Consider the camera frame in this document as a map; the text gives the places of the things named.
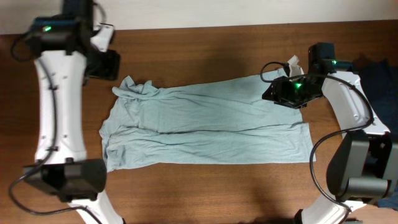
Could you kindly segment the light teal t-shirt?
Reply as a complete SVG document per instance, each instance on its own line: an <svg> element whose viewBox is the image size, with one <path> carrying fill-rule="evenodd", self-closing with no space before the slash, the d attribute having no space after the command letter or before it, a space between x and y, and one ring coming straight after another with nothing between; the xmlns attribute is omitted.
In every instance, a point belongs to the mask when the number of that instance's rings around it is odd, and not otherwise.
<svg viewBox="0 0 398 224"><path fill-rule="evenodd" d="M263 100L267 89L257 75L172 88L127 77L99 131L106 166L307 162L309 125L299 110Z"/></svg>

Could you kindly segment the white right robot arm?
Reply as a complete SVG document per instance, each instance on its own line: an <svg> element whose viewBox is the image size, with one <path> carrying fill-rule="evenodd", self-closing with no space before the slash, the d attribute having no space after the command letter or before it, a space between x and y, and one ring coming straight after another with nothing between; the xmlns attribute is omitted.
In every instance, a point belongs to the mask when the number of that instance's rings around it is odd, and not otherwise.
<svg viewBox="0 0 398 224"><path fill-rule="evenodd" d="M294 223L348 223L349 215L393 194L397 185L397 136L378 118L367 99L360 77L349 62L320 59L308 73L292 62L279 64L285 76L270 80L262 98L289 108L302 108L324 96L333 108L340 130L330 133L310 152L310 174L321 195L299 210ZM327 188L315 176L313 159L327 139L343 140L326 171Z"/></svg>

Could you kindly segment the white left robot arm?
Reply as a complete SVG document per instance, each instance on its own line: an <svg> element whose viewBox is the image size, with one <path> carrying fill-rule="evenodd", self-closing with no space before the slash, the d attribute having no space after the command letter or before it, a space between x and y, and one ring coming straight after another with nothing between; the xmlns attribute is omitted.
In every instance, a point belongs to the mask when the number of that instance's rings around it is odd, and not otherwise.
<svg viewBox="0 0 398 224"><path fill-rule="evenodd" d="M105 191L104 160L89 159L81 123L82 88L91 75L116 77L120 56L108 48L113 26L91 14L36 18L27 33L39 79L35 162L22 180L55 196L85 223L123 223Z"/></svg>

